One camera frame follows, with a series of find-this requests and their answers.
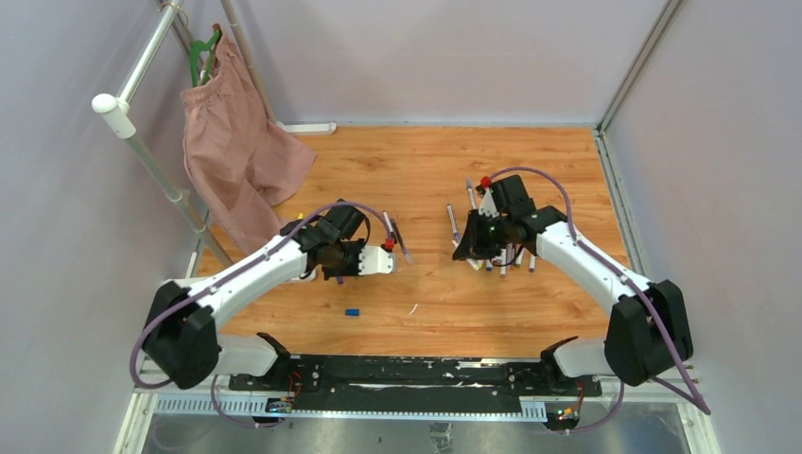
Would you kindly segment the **white pen brown cap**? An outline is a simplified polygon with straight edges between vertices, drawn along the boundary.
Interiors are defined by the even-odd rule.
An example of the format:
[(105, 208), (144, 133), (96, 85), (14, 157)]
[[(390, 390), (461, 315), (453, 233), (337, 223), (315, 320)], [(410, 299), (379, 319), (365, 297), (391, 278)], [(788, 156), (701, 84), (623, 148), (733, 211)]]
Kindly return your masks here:
[(508, 250), (504, 249), (501, 252), (498, 260), (499, 276), (501, 278), (505, 278), (507, 275), (507, 269), (508, 269), (507, 258), (508, 258)]

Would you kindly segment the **purple cap marker pen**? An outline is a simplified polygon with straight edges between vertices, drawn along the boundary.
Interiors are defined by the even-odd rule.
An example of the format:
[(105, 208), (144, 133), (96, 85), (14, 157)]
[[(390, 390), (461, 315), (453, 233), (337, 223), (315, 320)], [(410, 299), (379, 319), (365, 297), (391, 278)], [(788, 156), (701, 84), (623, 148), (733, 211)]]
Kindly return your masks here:
[(453, 236), (454, 244), (458, 245), (460, 243), (460, 241), (461, 241), (462, 236), (461, 236), (460, 230), (458, 228), (458, 224), (457, 224), (454, 208), (450, 203), (448, 203), (445, 206), (445, 209), (446, 209), (446, 212), (447, 212), (447, 215), (448, 215), (450, 229), (451, 229), (451, 233), (452, 233), (452, 236)]

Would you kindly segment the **black cap marker pen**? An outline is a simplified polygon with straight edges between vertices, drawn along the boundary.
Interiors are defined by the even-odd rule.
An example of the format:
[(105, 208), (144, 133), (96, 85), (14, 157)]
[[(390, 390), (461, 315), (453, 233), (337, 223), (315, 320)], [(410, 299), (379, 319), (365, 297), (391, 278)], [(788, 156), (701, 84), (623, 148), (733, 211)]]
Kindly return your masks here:
[(394, 238), (395, 234), (394, 234), (394, 229), (392, 227), (391, 218), (389, 216), (389, 213), (387, 211), (382, 211), (382, 217), (384, 219), (384, 222), (385, 222), (386, 226), (389, 228), (390, 237)]

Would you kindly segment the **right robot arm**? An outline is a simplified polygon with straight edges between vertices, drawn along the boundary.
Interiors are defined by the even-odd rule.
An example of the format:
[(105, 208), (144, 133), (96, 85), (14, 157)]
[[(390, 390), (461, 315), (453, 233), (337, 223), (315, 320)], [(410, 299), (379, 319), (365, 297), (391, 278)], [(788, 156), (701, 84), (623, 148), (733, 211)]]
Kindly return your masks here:
[(622, 267), (579, 233), (567, 210), (537, 207), (517, 175), (484, 178), (474, 190), (482, 200), (468, 213), (453, 260), (526, 250), (567, 275), (609, 317), (604, 337), (573, 337), (542, 351), (546, 391), (564, 394), (585, 375), (612, 375), (636, 387), (692, 357), (684, 295), (676, 284)]

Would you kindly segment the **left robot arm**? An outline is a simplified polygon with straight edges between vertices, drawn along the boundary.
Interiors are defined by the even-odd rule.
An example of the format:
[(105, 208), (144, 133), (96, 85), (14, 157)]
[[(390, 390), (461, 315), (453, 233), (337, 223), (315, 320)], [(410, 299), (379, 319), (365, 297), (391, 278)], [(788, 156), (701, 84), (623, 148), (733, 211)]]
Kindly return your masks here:
[(364, 203), (338, 200), (285, 224), (253, 253), (212, 276), (167, 280), (156, 290), (134, 343), (129, 372), (142, 389), (169, 384), (187, 390), (219, 375), (253, 375), (268, 391), (282, 389), (289, 365), (259, 335), (223, 335), (237, 313), (274, 288), (325, 277), (395, 271), (392, 226)]

